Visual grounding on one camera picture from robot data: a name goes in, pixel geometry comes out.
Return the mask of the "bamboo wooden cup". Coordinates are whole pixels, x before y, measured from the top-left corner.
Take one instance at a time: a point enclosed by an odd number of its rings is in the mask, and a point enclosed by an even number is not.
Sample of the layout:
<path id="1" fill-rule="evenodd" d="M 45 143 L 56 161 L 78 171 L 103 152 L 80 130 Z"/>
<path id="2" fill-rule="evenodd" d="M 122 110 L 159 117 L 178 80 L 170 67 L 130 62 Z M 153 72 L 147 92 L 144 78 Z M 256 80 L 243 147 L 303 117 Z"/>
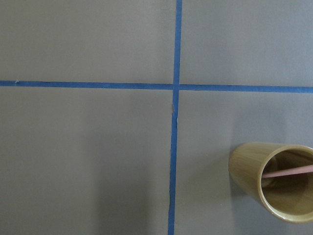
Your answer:
<path id="1" fill-rule="evenodd" d="M 303 145 L 247 142 L 230 154 L 228 171 L 233 181 L 275 217 L 290 223 L 313 220 L 313 174 L 264 178 L 275 171 L 306 167 L 313 150 Z"/>

